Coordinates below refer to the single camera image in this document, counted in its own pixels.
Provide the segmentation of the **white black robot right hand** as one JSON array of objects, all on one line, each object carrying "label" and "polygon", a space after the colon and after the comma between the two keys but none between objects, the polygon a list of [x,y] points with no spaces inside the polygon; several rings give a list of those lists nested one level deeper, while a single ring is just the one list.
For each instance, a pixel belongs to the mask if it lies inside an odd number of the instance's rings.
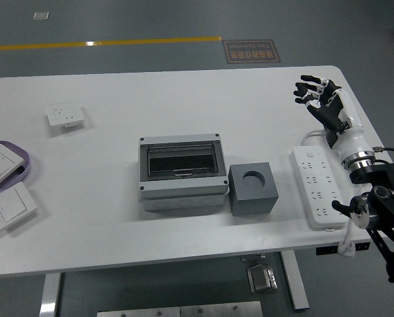
[{"label": "white black robot right hand", "polygon": [[294,95],[295,102],[306,106],[323,125],[327,144],[338,152],[345,169],[358,161],[375,161],[374,150],[364,138],[364,126],[355,103],[345,89],[331,79],[302,75]]}]

